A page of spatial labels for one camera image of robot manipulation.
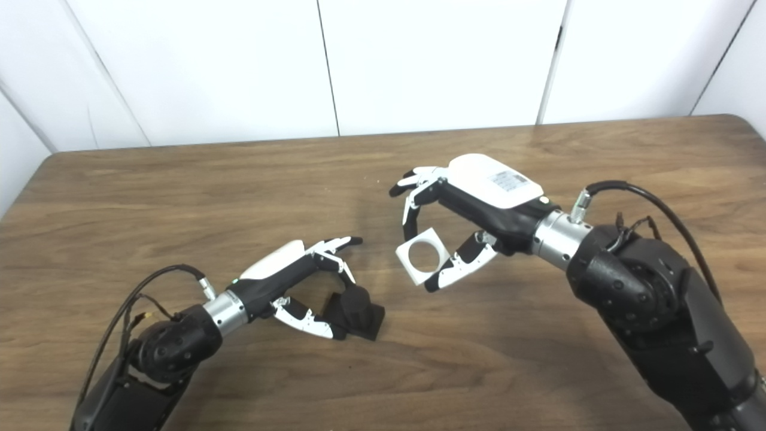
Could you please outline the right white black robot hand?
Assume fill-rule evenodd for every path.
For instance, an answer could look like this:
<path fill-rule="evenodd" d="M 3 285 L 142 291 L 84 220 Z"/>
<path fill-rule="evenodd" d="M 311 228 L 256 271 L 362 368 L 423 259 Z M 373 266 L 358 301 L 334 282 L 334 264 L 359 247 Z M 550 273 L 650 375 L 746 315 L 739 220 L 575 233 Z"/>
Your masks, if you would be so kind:
<path fill-rule="evenodd" d="M 405 195 L 405 241 L 395 254 L 411 281 L 433 293 L 478 271 L 496 256 L 531 254 L 536 230 L 558 209 L 543 188 L 517 170 L 484 154 L 465 154 L 448 166 L 418 166 L 392 186 L 390 196 Z M 449 252 L 434 229 L 418 231 L 425 205 L 440 204 L 477 226 L 456 251 Z M 439 258 L 433 272 L 416 269 L 409 257 L 416 243 L 432 246 Z"/>

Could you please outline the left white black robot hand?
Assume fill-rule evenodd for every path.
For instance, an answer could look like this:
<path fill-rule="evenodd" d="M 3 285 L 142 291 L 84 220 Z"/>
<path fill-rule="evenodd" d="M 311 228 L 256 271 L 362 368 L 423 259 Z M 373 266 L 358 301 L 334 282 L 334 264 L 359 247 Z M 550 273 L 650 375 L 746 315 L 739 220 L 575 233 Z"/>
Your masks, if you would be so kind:
<path fill-rule="evenodd" d="M 317 272 L 334 273 L 345 286 L 355 286 L 352 272 L 337 253 L 362 242 L 361 237 L 343 236 L 306 247 L 302 240 L 293 240 L 247 268 L 227 287 L 227 292 L 237 298 L 247 324 L 274 317 L 309 335 L 345 340 L 347 330 L 326 321 L 287 292 Z"/>

